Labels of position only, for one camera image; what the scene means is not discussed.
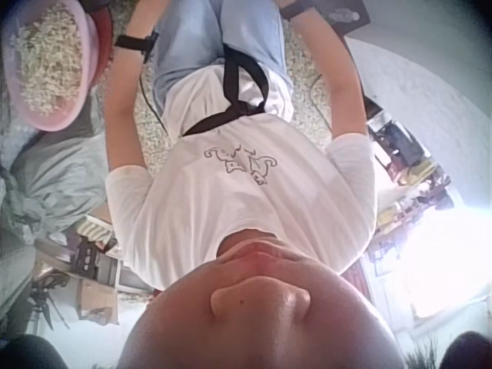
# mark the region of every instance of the cable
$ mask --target cable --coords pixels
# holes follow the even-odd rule
[[[313,97],[312,97],[312,92],[314,90],[314,86],[316,86],[317,82],[321,79],[322,75],[319,75],[316,77],[316,79],[314,80],[313,84],[311,85],[311,87],[309,88],[309,92],[308,92],[308,95],[309,95],[309,101],[311,102],[311,104],[314,106],[314,108],[317,110],[317,113],[320,115],[320,118],[323,119],[324,123],[326,124],[328,130],[331,132],[331,126],[328,124],[328,121],[326,120],[326,118],[324,117],[324,114],[321,112],[321,109],[319,109],[319,107],[317,106],[317,104],[314,102],[313,100]]]
[[[154,113],[155,117],[157,118],[157,121],[160,123],[162,129],[164,129],[164,133],[166,135],[168,135],[168,130],[164,126],[164,123],[162,122],[161,117],[159,117],[159,114],[155,111],[154,107],[152,106],[150,101],[147,99],[147,95],[145,94],[145,90],[144,90],[144,82],[141,80],[141,75],[140,75],[139,80],[140,80],[141,94],[144,96],[144,100],[147,103],[148,108],[151,109],[152,113]]]

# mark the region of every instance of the tiled floor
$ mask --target tiled floor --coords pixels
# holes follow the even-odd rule
[[[112,2],[111,13],[115,21],[115,35],[124,31],[134,6],[135,0]],[[324,118],[330,119],[327,94],[323,89],[321,80],[317,81],[319,74],[310,55],[301,45],[299,38],[292,32],[288,23],[284,24],[284,32],[288,72],[294,83],[295,113],[292,124],[306,134],[316,145],[322,147],[331,138]],[[149,67],[146,68],[144,77],[146,94],[150,97],[151,70]],[[155,175],[166,157],[170,143],[140,94],[135,117],[145,160],[151,173]]]

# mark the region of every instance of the forearm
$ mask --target forearm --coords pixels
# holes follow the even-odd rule
[[[168,0],[141,0],[126,34],[136,38],[149,36],[167,4]],[[106,151],[110,170],[125,165],[145,167],[133,116],[143,61],[144,56],[137,51],[118,49],[115,53],[105,96]]]
[[[294,17],[293,29],[302,37],[330,90],[360,88],[354,63],[333,28],[314,8]]]
[[[347,133],[366,134],[361,83],[342,41],[314,8],[294,17],[291,24],[311,52],[330,92],[332,137]]]
[[[126,35],[136,38],[149,36],[168,3],[168,0],[141,0],[131,17]],[[126,49],[116,51],[108,81],[106,111],[126,114],[131,111],[133,114],[143,61],[144,56],[140,52]]]

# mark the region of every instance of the person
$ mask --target person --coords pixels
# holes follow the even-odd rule
[[[281,14],[330,90],[326,151],[288,123]],[[126,36],[105,98],[108,204],[125,262],[164,292],[118,367],[403,367],[339,276],[371,238],[376,200],[360,82],[329,24],[307,0],[140,0]],[[174,144],[156,178],[133,117],[152,40]],[[141,43],[145,55],[128,49]]]

